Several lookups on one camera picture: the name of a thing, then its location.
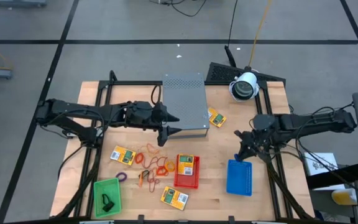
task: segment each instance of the gray metal box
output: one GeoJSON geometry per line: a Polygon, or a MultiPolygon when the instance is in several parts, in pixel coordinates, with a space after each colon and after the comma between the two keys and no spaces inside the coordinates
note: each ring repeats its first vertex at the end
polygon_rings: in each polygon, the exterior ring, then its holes
{"type": "Polygon", "coordinates": [[[162,86],[164,105],[170,114],[180,119],[179,122],[168,122],[165,125],[182,129],[169,138],[205,137],[209,120],[203,75],[165,74],[162,86]]]}

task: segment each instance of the yellow package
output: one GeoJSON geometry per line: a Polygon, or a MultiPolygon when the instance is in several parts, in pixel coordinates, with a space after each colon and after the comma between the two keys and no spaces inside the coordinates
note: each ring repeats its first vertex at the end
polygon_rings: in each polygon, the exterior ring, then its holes
{"type": "Polygon", "coordinates": [[[227,119],[225,116],[218,113],[214,108],[208,108],[208,118],[209,122],[218,128],[220,128],[227,119]]]}
{"type": "Polygon", "coordinates": [[[194,155],[178,155],[178,174],[193,175],[194,155]]]}
{"type": "Polygon", "coordinates": [[[170,187],[165,187],[161,201],[183,211],[189,195],[181,193],[170,187]]]}
{"type": "Polygon", "coordinates": [[[116,146],[110,156],[110,159],[121,162],[123,164],[132,165],[136,152],[128,150],[121,146],[116,146]]]}

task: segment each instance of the purple rubber band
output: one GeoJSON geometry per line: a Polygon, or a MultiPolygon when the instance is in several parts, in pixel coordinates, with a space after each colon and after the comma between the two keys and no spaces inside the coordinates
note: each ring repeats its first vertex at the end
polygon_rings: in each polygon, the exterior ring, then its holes
{"type": "Polygon", "coordinates": [[[116,175],[116,177],[118,178],[118,182],[122,182],[122,181],[126,180],[128,176],[127,176],[127,174],[124,173],[124,172],[119,172],[119,173],[116,175]]]}

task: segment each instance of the gray floor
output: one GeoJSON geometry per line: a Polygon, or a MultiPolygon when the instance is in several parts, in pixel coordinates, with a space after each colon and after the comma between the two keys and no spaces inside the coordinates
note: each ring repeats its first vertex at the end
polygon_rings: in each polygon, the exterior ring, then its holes
{"type": "MultiPolygon", "coordinates": [[[[41,9],[0,8],[0,39],[58,40],[72,2],[49,0],[41,9]]],[[[196,17],[187,18],[148,0],[80,0],[67,38],[225,39],[234,2],[209,0],[196,17]]],[[[266,2],[239,1],[233,39],[254,38],[266,2]]],[[[358,1],[347,2],[358,24],[358,1]]],[[[187,1],[178,8],[192,13],[200,4],[187,1]]],[[[339,1],[281,0],[271,5],[260,39],[356,40],[356,35],[339,1]]],[[[237,66],[246,65],[251,47],[231,45],[237,66]]],[[[56,48],[0,45],[15,65],[14,78],[0,80],[0,204],[56,48]]],[[[76,101],[81,82],[107,79],[110,69],[119,80],[159,80],[169,72],[206,76],[210,62],[228,64],[222,44],[65,45],[48,98],[76,101]]],[[[257,45],[252,66],[287,79],[288,100],[299,114],[346,105],[358,91],[358,45],[257,45]]],[[[335,153],[340,164],[358,163],[357,131],[319,134],[305,138],[304,144],[312,151],[335,153]]],[[[64,139],[36,130],[7,222],[48,217],[65,145],[64,139]]]]}

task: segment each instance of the white device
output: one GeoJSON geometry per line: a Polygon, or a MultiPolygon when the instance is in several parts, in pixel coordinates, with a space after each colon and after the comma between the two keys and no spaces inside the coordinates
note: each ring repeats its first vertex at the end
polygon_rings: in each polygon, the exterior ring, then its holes
{"type": "Polygon", "coordinates": [[[229,91],[231,96],[238,102],[252,99],[259,92],[255,74],[245,72],[240,77],[234,77],[234,81],[230,82],[229,91]]]}

